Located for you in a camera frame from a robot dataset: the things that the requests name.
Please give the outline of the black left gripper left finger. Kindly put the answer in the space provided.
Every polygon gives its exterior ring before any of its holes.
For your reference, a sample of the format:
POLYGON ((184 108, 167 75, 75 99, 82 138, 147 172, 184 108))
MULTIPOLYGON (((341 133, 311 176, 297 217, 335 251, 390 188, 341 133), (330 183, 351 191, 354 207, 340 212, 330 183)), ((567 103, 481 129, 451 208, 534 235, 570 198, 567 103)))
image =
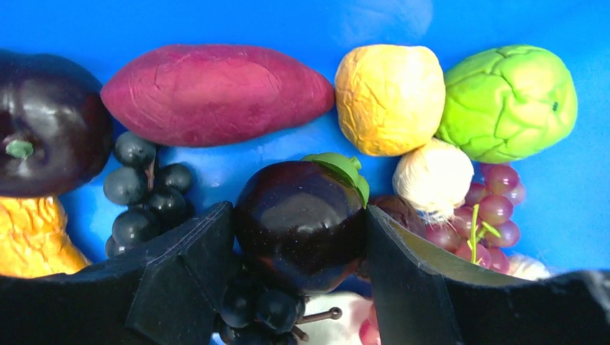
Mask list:
POLYGON ((232 263, 232 204, 73 275, 1 279, 3 344, 208 344, 232 263))

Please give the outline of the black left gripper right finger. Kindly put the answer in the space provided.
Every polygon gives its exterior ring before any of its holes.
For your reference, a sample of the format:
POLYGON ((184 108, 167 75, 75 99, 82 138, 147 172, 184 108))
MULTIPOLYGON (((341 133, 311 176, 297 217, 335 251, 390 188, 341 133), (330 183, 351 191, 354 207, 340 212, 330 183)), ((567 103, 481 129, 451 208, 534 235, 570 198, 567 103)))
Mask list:
POLYGON ((609 272, 529 281, 487 270, 368 208, 368 264, 384 344, 607 344, 609 272))

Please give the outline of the black grape bunch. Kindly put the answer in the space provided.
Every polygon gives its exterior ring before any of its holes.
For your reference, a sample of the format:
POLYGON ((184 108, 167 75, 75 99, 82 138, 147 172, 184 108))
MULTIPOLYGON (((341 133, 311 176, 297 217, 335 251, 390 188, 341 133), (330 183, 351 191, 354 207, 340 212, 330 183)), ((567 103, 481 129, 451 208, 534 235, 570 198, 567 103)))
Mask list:
MULTIPOLYGON (((196 217, 187 192, 194 185, 181 163, 160 167, 158 148, 131 132, 120 134, 113 154, 119 167, 103 184, 104 195, 124 206, 106 241, 108 259, 139 247, 196 217)), ((297 344, 306 301, 264 286, 232 249, 232 263, 212 334, 227 344, 297 344)))

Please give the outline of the dark mangosteen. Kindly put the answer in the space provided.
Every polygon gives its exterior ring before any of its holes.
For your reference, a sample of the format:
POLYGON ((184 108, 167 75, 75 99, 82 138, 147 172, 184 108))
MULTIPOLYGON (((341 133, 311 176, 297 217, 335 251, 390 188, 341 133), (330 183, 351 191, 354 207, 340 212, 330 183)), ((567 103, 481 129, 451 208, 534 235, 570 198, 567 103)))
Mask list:
POLYGON ((326 152, 257 171, 235 205, 245 257, 300 295, 334 290, 365 254, 370 188, 356 157, 326 152))

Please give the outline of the yellow lemon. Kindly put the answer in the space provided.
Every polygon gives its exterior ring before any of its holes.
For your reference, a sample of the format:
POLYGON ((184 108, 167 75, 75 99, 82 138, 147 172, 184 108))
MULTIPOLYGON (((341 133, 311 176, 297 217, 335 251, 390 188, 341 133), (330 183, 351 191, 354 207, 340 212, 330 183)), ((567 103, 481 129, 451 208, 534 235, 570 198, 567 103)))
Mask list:
POLYGON ((334 89, 342 133, 374 157, 403 155, 428 143, 445 105, 440 62, 424 46, 356 47, 342 58, 334 89))

